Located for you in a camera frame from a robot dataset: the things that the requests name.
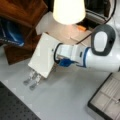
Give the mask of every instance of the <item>table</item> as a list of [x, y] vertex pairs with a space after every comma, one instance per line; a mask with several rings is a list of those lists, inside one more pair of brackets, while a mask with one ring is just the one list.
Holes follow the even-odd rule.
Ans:
[[0, 48], [0, 81], [42, 120], [93, 120], [87, 102], [109, 73], [70, 66], [57, 67], [49, 78], [31, 91], [28, 79], [30, 59], [9, 66]]

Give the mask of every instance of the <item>white table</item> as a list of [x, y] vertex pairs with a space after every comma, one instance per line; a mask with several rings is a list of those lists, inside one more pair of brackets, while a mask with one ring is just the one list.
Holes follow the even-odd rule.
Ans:
[[[50, 28], [47, 28], [49, 33], [60, 38], [57, 31], [51, 31]], [[29, 86], [33, 83], [29, 86], [23, 84], [30, 72], [28, 62], [26, 60], [9, 66], [3, 48], [0, 48], [0, 81], [38, 117], [42, 120], [93, 120], [87, 113], [87, 102], [109, 73], [89, 71], [76, 66], [66, 69], [58, 67], [48, 80], [31, 91]]]

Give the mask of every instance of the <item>light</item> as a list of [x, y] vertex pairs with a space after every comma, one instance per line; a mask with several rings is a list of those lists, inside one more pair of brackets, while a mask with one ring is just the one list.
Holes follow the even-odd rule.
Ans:
[[71, 25], [85, 18], [84, 0], [55, 0], [54, 19], [64, 25]]
[[85, 18], [84, 0], [54, 0], [54, 19], [65, 25], [61, 30], [62, 36], [67, 39], [79, 35], [76, 24]]

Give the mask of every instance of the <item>wire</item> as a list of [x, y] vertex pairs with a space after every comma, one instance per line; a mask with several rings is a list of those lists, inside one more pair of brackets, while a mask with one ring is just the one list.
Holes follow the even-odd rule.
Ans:
[[90, 33], [89, 35], [87, 35], [85, 38], [83, 38], [81, 41], [77, 42], [76, 45], [80, 44], [81, 42], [83, 42], [84, 40], [86, 40], [88, 37], [90, 37], [92, 35], [92, 33]]
[[100, 17], [100, 18], [102, 18], [103, 20], [106, 21], [105, 17], [102, 16], [102, 15], [99, 15], [99, 14], [97, 14], [97, 13], [95, 13], [95, 12], [92, 12], [92, 11], [89, 11], [89, 10], [86, 10], [86, 12], [91, 13], [91, 14], [93, 14], [93, 15], [96, 15], [96, 16], [98, 16], [98, 17]]
[[104, 24], [108, 23], [111, 20], [111, 18], [113, 17], [113, 15], [115, 14], [116, 5], [117, 5], [117, 0], [114, 0], [114, 9], [113, 9], [113, 12], [112, 12], [110, 18]]
[[[111, 18], [114, 16], [115, 10], [116, 10], [116, 5], [117, 5], [117, 0], [114, 0], [114, 9], [113, 9], [113, 12], [112, 12], [110, 18], [109, 18], [108, 20], [106, 20], [103, 24], [108, 23], [108, 22], [111, 20]], [[83, 38], [82, 40], [80, 40], [79, 42], [77, 42], [76, 45], [82, 43], [84, 40], [86, 40], [86, 39], [87, 39], [88, 37], [90, 37], [91, 35], [92, 35], [92, 33], [90, 33], [90, 34], [87, 35], [85, 38]]]

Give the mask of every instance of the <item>cable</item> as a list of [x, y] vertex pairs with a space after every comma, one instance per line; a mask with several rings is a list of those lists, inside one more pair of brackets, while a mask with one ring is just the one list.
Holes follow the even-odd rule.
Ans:
[[99, 15], [99, 14], [97, 14], [97, 13], [95, 13], [95, 12], [89, 11], [89, 10], [86, 10], [86, 12], [89, 12], [89, 13], [91, 13], [91, 14], [93, 14], [93, 15], [96, 15], [96, 16], [98, 16], [98, 17], [100, 17], [100, 18], [102, 18], [103, 20], [106, 21], [106, 19], [105, 19], [104, 16], [101, 16], [101, 15]]
[[92, 35], [92, 33], [90, 33], [89, 35], [87, 35], [85, 38], [83, 38], [81, 41], [77, 42], [76, 45], [80, 44], [81, 42], [83, 42], [84, 40], [86, 40], [88, 37], [90, 37]]
[[112, 12], [110, 18], [104, 24], [108, 23], [111, 20], [111, 18], [113, 17], [113, 15], [115, 14], [116, 5], [117, 5], [117, 0], [114, 0], [114, 9], [113, 9], [113, 12]]
[[[113, 9], [113, 12], [110, 16], [110, 18], [108, 20], [106, 20], [103, 24], [106, 24], [108, 23], [111, 18], [113, 17], [113, 15], [115, 14], [115, 10], [116, 10], [116, 5], [117, 5], [117, 0], [114, 0], [114, 9]], [[82, 40], [80, 40], [79, 42], [76, 43], [76, 45], [80, 44], [81, 42], [83, 42], [84, 40], [86, 40], [88, 37], [90, 37], [92, 35], [92, 33], [90, 33], [89, 35], [87, 35], [85, 38], [83, 38]]]
[[53, 59], [54, 59], [54, 62], [57, 63], [57, 64], [60, 63], [60, 60], [57, 60], [57, 59], [56, 59], [56, 53], [57, 53], [57, 50], [58, 50], [59, 46], [62, 45], [62, 44], [63, 44], [63, 43], [59, 43], [59, 44], [57, 45], [57, 47], [55, 48], [55, 51], [54, 51]]

